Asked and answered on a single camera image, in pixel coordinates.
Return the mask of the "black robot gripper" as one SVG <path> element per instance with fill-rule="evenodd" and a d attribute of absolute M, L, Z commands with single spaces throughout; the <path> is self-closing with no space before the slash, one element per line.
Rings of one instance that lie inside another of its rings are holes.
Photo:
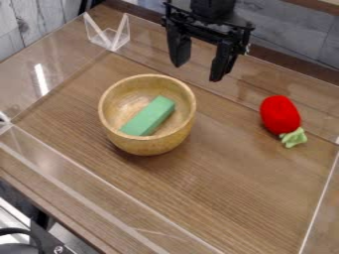
<path fill-rule="evenodd" d="M 238 15 L 235 2 L 166 2 L 164 6 L 174 66 L 180 67 L 191 58 L 192 40 L 178 27 L 182 26 L 192 36 L 211 44 L 224 39 L 218 44 L 210 74 L 210 81 L 220 81 L 232 70 L 238 53 L 243 55 L 248 52 L 254 23 Z"/>

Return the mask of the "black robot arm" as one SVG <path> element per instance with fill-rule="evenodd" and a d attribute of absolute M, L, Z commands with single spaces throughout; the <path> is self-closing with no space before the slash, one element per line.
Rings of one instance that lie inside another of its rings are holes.
<path fill-rule="evenodd" d="M 216 46 L 210 81 L 232 71 L 239 55 L 250 51 L 255 24 L 235 11 L 238 0 L 164 0 L 162 26 L 167 32 L 170 59 L 180 67 L 191 59 L 192 39 Z"/>

